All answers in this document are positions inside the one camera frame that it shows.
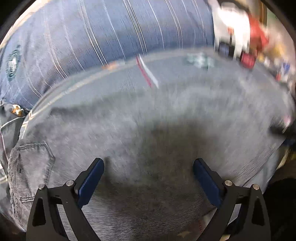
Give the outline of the red plastic bag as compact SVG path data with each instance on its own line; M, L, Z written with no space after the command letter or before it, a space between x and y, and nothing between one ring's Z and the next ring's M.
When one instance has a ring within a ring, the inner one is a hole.
M251 14L248 14L250 24L250 49L255 56L262 52L269 44L269 36L264 31L263 25L254 18Z

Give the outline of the black box blue label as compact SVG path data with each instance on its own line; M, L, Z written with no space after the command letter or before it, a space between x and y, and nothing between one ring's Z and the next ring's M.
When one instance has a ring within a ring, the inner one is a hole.
M226 42L220 42L218 46L218 53L220 55L223 55L225 57L230 57L231 56L231 45L229 45Z

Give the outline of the grey star-pattern pillow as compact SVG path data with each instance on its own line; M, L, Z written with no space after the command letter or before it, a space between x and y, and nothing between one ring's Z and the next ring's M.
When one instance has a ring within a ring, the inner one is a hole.
M19 139L27 114L25 108L1 100L1 184L7 182L10 152Z

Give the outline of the clear plastic bag of items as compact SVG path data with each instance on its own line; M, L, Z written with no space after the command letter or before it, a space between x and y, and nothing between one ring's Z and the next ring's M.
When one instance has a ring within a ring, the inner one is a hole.
M263 54L269 59L271 67L279 76L278 82L287 86L295 95L295 46L291 35L281 21L272 18L267 21L265 33L269 44L263 49Z

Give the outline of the blue plaid folded quilt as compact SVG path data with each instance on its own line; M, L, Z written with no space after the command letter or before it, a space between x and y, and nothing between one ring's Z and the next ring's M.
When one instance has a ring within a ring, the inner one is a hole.
M1 46L1 100L31 109L92 67L213 43L206 1L49 1Z

